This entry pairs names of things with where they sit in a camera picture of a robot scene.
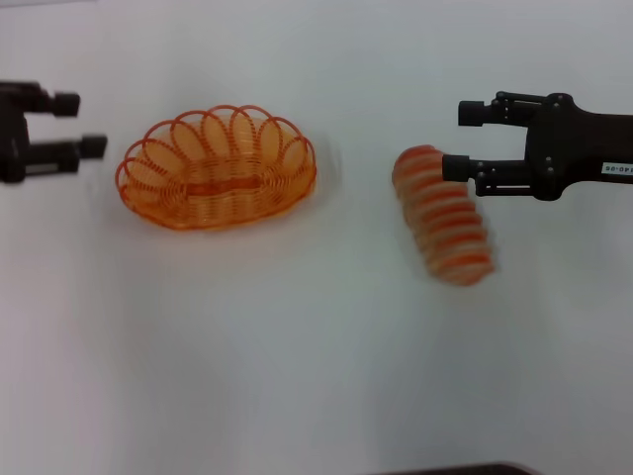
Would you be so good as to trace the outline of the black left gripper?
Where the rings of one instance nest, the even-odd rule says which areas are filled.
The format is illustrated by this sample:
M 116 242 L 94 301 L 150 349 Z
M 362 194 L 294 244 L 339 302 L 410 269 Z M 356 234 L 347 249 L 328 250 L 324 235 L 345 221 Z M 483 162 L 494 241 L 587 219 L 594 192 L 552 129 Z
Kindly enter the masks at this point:
M 83 136 L 78 140 L 30 144 L 27 113 L 75 118 L 81 98 L 76 93 L 43 91 L 38 82 L 1 82 L 1 181 L 23 182 L 27 175 L 77 173 L 85 159 L 103 159 L 108 138 Z

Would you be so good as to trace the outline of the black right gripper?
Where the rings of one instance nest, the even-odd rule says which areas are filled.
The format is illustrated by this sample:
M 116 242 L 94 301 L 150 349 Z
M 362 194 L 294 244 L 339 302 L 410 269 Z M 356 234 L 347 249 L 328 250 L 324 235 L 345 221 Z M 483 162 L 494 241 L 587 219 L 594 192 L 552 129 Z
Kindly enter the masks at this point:
M 592 113 L 569 94 L 499 91 L 490 104 L 461 101 L 460 127 L 528 126 L 525 159 L 480 160 L 444 154 L 444 181 L 473 180 L 476 195 L 559 199 L 579 182 L 632 183 L 632 117 Z

